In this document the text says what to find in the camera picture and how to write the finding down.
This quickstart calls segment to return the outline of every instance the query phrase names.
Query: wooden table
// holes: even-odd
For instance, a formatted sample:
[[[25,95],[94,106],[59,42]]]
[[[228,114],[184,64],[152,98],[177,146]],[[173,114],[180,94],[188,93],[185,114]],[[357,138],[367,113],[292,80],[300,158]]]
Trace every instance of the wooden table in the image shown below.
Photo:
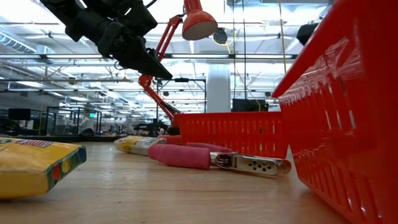
[[[110,143],[81,144],[86,163],[47,195],[0,201],[0,223],[346,223],[294,168],[272,179],[167,167]]]

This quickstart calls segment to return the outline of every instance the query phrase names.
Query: red desk lamp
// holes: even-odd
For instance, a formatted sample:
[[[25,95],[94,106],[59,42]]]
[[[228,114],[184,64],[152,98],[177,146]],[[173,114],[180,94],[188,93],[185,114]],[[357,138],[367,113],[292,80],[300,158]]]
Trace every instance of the red desk lamp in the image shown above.
[[[182,37],[185,40],[200,40],[216,32],[218,25],[213,16],[204,12],[201,8],[200,0],[184,0],[185,13],[187,18],[182,27]],[[159,61],[164,57],[167,46],[174,35],[178,25],[182,22],[185,14],[176,15],[169,20],[166,30],[156,48],[159,53]],[[177,128],[178,122],[175,120],[175,114],[180,113],[179,110],[166,103],[151,87],[153,76],[141,75],[138,83],[144,88],[144,91],[158,104],[158,106],[166,113],[172,122],[172,127]]]

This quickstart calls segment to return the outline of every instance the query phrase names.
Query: red plastic basket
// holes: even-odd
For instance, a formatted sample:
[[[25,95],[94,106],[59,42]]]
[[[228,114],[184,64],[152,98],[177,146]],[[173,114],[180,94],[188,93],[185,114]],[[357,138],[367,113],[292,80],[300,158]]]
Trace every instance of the red plastic basket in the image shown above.
[[[257,156],[286,158],[281,112],[178,114],[182,141],[226,146]]]
[[[337,0],[273,95],[300,180],[353,223],[398,223],[397,8]]]

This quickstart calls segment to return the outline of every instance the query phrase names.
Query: yellow snack bag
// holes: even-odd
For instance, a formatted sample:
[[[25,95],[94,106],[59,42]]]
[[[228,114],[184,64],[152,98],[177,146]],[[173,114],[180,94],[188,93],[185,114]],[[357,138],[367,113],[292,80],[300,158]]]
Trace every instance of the yellow snack bag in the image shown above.
[[[0,138],[0,198],[46,194],[86,159],[84,146]]]
[[[127,136],[116,140],[114,146],[117,150],[132,154],[140,154],[147,156],[147,150],[154,144],[166,144],[164,138],[151,138],[142,136]]]

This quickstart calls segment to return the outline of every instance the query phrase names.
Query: lamp shade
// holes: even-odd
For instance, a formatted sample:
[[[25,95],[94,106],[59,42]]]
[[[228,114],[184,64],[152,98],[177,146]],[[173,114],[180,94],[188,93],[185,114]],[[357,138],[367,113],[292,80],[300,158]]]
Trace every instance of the lamp shade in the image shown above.
[[[200,40],[216,32],[218,24],[209,13],[201,8],[200,0],[184,0],[187,18],[182,26],[185,40]]]

